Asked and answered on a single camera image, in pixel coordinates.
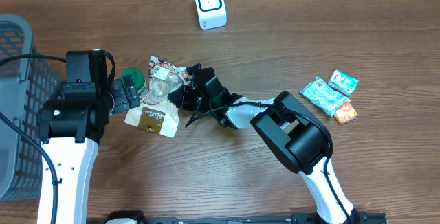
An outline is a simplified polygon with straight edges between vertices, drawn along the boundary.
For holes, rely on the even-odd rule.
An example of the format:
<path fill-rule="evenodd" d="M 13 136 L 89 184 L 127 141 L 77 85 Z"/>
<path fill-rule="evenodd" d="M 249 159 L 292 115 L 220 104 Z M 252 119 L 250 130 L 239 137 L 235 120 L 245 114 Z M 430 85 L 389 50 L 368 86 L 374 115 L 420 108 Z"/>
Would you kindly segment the teal snack packet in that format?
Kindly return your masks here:
<path fill-rule="evenodd" d="M 331 117 L 335 115 L 337 108 L 351 101 L 339 91 L 333 90 L 319 76 L 300 90 L 300 93 Z"/>

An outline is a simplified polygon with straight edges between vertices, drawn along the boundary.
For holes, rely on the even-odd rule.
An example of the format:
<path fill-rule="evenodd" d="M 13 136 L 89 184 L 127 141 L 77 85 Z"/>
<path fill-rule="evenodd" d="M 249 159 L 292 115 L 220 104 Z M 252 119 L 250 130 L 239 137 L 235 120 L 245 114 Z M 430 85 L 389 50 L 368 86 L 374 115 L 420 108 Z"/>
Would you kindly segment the orange snack packet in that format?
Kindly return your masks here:
<path fill-rule="evenodd" d="M 335 118 L 340 125 L 343 125 L 358 116 L 357 111 L 350 102 L 346 101 L 335 110 Z"/>

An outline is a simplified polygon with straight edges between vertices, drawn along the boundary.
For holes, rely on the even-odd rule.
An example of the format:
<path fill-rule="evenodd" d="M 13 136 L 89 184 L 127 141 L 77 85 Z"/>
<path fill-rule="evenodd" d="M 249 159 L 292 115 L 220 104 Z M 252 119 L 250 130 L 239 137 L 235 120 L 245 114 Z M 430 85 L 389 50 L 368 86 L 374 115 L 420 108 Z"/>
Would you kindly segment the small teal white packet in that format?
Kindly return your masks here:
<path fill-rule="evenodd" d="M 358 85 L 359 80 L 344 73 L 340 70 L 335 70 L 331 75 L 328 84 L 330 87 L 338 90 L 346 96 L 350 96 Z"/>

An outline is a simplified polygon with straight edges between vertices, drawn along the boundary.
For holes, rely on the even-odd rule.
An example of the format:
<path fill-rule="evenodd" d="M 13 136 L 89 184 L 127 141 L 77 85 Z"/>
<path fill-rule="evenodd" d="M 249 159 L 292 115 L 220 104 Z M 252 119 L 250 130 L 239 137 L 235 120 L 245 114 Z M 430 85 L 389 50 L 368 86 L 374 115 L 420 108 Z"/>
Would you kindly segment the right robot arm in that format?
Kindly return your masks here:
<path fill-rule="evenodd" d="M 207 116 L 222 127 L 253 128 L 286 169 L 307 185 L 325 223 L 359 223 L 360 215 L 344 195 L 331 158 L 333 141 L 328 129 L 291 93 L 268 100 L 251 100 L 230 93 L 213 68 L 187 67 L 190 82 L 167 96 L 177 108 L 192 111 L 193 123 Z"/>

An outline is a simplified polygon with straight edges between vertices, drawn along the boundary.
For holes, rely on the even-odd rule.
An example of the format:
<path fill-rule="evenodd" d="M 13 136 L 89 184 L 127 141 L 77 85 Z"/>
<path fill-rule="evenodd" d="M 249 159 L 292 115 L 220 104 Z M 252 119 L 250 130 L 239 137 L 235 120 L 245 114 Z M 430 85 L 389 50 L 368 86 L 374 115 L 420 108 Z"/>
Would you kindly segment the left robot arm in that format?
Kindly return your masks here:
<path fill-rule="evenodd" d="M 66 81 L 37 114 L 43 156 L 38 223 L 85 223 L 89 184 L 109 116 L 140 105 L 131 76 L 104 50 L 66 54 Z"/>

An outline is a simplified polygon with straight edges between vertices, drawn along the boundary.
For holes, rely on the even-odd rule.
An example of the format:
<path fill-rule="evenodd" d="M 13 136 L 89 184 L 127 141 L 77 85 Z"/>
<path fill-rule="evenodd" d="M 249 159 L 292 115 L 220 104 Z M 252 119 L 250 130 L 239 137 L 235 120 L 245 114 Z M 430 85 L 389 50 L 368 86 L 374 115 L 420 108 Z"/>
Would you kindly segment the green lid jar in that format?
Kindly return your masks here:
<path fill-rule="evenodd" d="M 149 83 L 142 71 L 138 68 L 128 68 L 121 73 L 121 78 L 132 76 L 135 88 L 140 98 L 144 98 L 149 91 Z"/>

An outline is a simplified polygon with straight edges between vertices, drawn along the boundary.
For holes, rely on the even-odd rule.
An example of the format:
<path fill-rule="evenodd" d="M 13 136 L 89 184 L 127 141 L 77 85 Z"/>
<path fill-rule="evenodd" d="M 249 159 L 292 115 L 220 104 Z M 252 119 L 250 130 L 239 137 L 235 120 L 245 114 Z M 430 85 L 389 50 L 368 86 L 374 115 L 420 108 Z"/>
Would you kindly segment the brown beige snack pouch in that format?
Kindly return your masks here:
<path fill-rule="evenodd" d="M 150 57 L 148 72 L 148 93 L 140 98 L 140 106 L 128 110 L 124 122 L 141 131 L 173 138 L 179 124 L 178 108 L 167 100 L 172 91 L 190 83 L 185 67 L 176 67 L 155 56 Z"/>

